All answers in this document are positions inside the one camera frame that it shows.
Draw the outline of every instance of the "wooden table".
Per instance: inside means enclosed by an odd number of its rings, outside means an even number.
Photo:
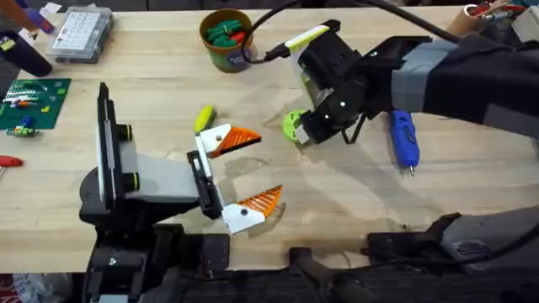
[[[458,8],[411,11],[447,25]],[[262,12],[248,12],[257,19]],[[198,26],[208,12],[117,13],[112,39],[98,65],[58,66],[71,89],[54,130],[22,140],[0,136],[0,153],[25,160],[0,180],[0,272],[82,271],[94,231],[78,219],[78,190],[96,165],[94,132],[99,82],[110,87],[120,121],[133,125],[137,149],[185,161],[195,148],[193,123],[204,104],[217,107],[217,124],[256,130],[262,143],[212,162],[228,200],[284,185],[268,224],[232,238],[231,268],[279,268],[289,247],[308,246],[329,266],[364,264],[357,252],[369,232],[423,230],[440,215],[486,214],[536,204],[539,161],[529,138],[417,114],[421,146],[415,177],[395,168],[385,115],[366,123],[346,146],[340,136],[298,150],[280,123],[308,108],[288,61],[239,74],[211,64]],[[374,8],[293,10],[256,32],[268,50],[326,19],[342,21],[340,35],[365,53],[391,35],[421,35],[415,26]],[[58,23],[61,16],[55,16]],[[44,51],[46,37],[36,48]],[[22,73],[20,78],[28,75]],[[223,232],[200,210],[172,218],[192,232]]]

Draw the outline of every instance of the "pen holder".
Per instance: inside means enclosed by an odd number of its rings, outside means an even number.
[[[0,31],[0,39],[2,37],[13,41],[11,45],[0,47],[0,56],[6,61],[36,77],[44,77],[52,72],[52,65],[17,33],[12,30]]]
[[[207,30],[216,26],[221,21],[238,20],[243,30],[251,28],[249,17],[236,9],[220,9],[207,15],[200,23],[200,38],[210,53],[211,61],[222,72],[241,72],[249,67],[248,62],[242,58],[240,44],[231,47],[217,47],[206,39]],[[249,58],[256,57],[256,48],[253,44],[253,36],[248,38],[245,45],[245,53]]]

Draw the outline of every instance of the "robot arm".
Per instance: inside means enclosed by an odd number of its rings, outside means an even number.
[[[437,114],[525,136],[539,136],[539,51],[477,35],[458,44],[392,37],[361,56],[334,31],[320,35],[297,64],[325,98],[300,118],[300,142],[320,143],[394,109]]]

